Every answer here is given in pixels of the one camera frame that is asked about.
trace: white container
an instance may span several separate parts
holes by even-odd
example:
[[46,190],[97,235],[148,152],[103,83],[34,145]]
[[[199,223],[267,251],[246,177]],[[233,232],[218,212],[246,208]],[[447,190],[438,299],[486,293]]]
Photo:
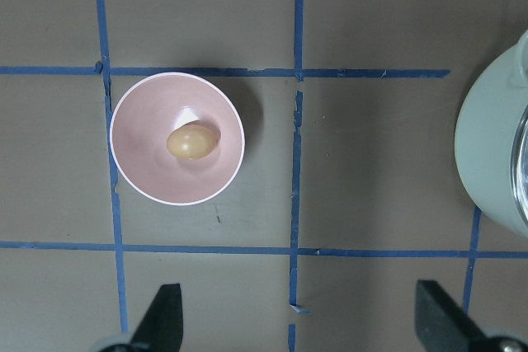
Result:
[[496,222],[528,237],[528,31],[480,75],[465,98],[455,158],[465,189]]

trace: pink bowl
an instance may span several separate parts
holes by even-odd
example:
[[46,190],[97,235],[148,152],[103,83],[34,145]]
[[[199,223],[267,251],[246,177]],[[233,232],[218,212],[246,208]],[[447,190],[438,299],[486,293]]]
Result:
[[[167,137],[189,122],[219,135],[216,148],[198,160],[167,150]],[[141,194],[169,205],[213,198],[236,176],[244,154],[242,122],[217,87],[186,73],[160,73],[131,87],[111,120],[110,144],[123,177]]]

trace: blue tape line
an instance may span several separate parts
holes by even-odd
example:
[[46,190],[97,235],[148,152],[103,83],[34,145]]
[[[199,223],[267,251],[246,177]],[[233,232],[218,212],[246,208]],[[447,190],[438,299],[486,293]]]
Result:
[[106,6],[105,0],[96,0],[97,24],[99,26],[99,45],[101,46],[101,61],[103,70],[110,72],[110,50],[108,48],[108,30],[106,28]]
[[203,77],[294,77],[292,69],[269,68],[250,70],[246,68],[112,68],[116,76],[151,76],[158,73],[180,72]]
[[294,22],[294,61],[296,77],[303,80],[303,20],[304,0],[295,0],[295,22]]
[[299,314],[301,314],[301,315],[312,316],[312,313],[311,313],[308,309],[306,309],[306,308],[302,308],[302,307],[300,307],[300,306],[298,306],[298,305],[293,305],[293,304],[290,304],[290,307],[292,307],[292,309],[293,309],[295,312],[297,312],[297,313],[299,313]]
[[97,74],[101,74],[102,73],[102,62],[101,61],[97,61],[95,66],[93,67],[93,70],[97,73]]
[[52,74],[63,76],[92,76],[99,74],[89,66],[0,66],[0,74]]
[[300,256],[332,257],[393,257],[393,258],[467,258],[467,251],[411,251],[411,250],[361,250],[361,249],[313,249],[298,250]]
[[462,297],[462,309],[464,312],[468,312],[469,303],[471,301],[471,289],[473,286],[473,274],[476,262],[476,252],[479,248],[479,225],[480,225],[480,216],[482,212],[478,206],[475,206],[473,212],[473,224],[471,226],[471,242],[469,244],[469,258],[468,258],[468,268],[465,274],[464,282],[464,296]]
[[245,68],[112,68],[116,76],[151,76],[180,72],[202,77],[444,78],[449,69],[281,69]]
[[112,222],[114,227],[115,242],[115,272],[117,277],[117,293],[119,297],[121,331],[128,332],[128,312],[126,307],[126,285],[125,285],[125,259],[123,252],[123,236],[121,230],[121,213],[119,195],[116,192],[118,171],[117,165],[110,149],[110,124],[112,118],[111,109],[111,66],[110,50],[108,45],[108,30],[106,28],[105,0],[97,1],[97,24],[99,26],[99,45],[101,46],[101,63],[103,84],[105,87],[105,114],[106,114],[106,138],[108,147],[108,162],[110,168]]
[[150,253],[210,253],[224,255],[288,256],[293,252],[289,247],[123,245],[123,248],[125,251]]
[[528,251],[480,251],[479,259],[528,259]]
[[293,169],[291,177],[291,231],[290,248],[294,250],[290,255],[290,305],[297,305],[297,249],[299,247],[299,207],[300,207],[300,159],[301,136],[300,127],[303,124],[303,93],[297,91],[295,95],[294,111],[294,142]]
[[297,305],[297,255],[290,256],[290,305]]
[[288,351],[295,352],[295,324],[292,323],[288,326]]
[[[0,241],[0,249],[41,249],[60,251],[114,251],[114,244],[84,242],[27,242]],[[245,246],[164,246],[164,245],[122,245],[123,251],[148,253],[203,253],[225,255],[268,255],[292,256],[333,256],[356,258],[469,258],[468,251],[411,251],[411,250],[355,250],[355,249],[315,249],[301,247],[245,247]],[[476,251],[476,259],[528,259],[528,251]]]
[[114,245],[109,243],[81,242],[12,242],[0,241],[2,249],[37,249],[56,251],[114,251]]
[[444,78],[449,69],[304,69],[304,77],[320,78]]

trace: metal screw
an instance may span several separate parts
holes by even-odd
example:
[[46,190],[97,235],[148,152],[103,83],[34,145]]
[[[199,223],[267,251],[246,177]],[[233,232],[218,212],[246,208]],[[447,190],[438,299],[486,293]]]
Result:
[[522,352],[522,345],[515,340],[502,340],[498,347],[502,352]]

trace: egg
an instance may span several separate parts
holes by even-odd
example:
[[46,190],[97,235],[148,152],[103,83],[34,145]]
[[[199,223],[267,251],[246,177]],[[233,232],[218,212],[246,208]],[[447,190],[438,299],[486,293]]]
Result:
[[168,135],[167,150],[176,158],[197,160],[210,154],[217,143],[216,134],[209,128],[185,124]]

